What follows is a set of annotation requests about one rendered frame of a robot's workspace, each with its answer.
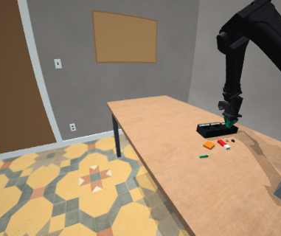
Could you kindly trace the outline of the black rack of three labelled bins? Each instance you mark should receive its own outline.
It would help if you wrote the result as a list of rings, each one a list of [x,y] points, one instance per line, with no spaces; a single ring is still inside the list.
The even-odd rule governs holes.
[[[237,133],[238,128],[236,126],[233,125],[231,128],[226,127],[225,122],[222,122],[222,124],[220,122],[213,122],[198,124],[196,131],[206,139]]]

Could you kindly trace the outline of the orange block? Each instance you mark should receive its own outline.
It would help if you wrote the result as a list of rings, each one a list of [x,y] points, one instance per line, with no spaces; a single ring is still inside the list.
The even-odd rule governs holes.
[[[211,148],[213,148],[215,146],[215,144],[207,141],[206,143],[203,144],[203,146],[210,150]]]

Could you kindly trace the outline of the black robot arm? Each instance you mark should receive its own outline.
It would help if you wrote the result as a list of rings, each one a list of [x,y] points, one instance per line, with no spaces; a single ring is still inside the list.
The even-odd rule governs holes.
[[[226,102],[219,101],[218,108],[225,109],[226,114],[229,114],[230,105],[233,108],[241,107],[243,102],[243,98],[238,95],[242,94],[240,78],[249,39],[258,45],[281,71],[281,15],[271,0],[254,0],[235,13],[217,35],[218,50],[226,55],[223,98],[227,98],[224,98]]]

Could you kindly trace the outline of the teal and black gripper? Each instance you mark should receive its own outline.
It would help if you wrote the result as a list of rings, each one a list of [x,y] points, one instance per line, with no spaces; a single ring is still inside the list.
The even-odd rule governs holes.
[[[242,115],[238,114],[240,107],[234,107],[232,105],[230,105],[230,111],[229,114],[226,113],[222,113],[222,115],[224,115],[224,121],[226,124],[226,127],[231,128],[237,121],[238,121],[238,117],[242,117]],[[229,121],[230,120],[230,121]]]

